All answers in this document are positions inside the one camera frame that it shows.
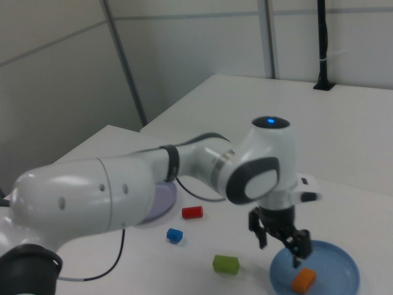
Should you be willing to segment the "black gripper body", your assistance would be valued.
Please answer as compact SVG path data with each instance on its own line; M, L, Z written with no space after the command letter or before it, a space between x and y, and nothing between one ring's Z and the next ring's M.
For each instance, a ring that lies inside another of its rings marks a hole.
M291 237L295 226L295 206L286 209L270 210L259 207L260 220L272 237Z

